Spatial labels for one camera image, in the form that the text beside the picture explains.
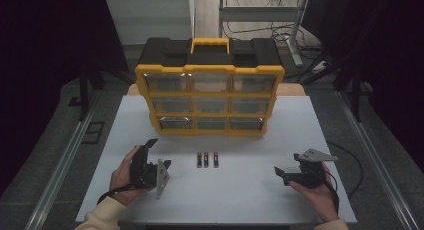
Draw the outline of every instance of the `sleeve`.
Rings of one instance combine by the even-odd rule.
[[[349,230],[346,222],[343,219],[337,219],[328,223],[321,224],[314,230]]]
[[[113,198],[106,197],[87,213],[85,221],[75,230],[119,230],[118,220],[126,207]]]

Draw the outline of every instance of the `storage organizer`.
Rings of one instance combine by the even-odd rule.
[[[272,39],[150,38],[136,67],[163,134],[262,135],[284,77]]]

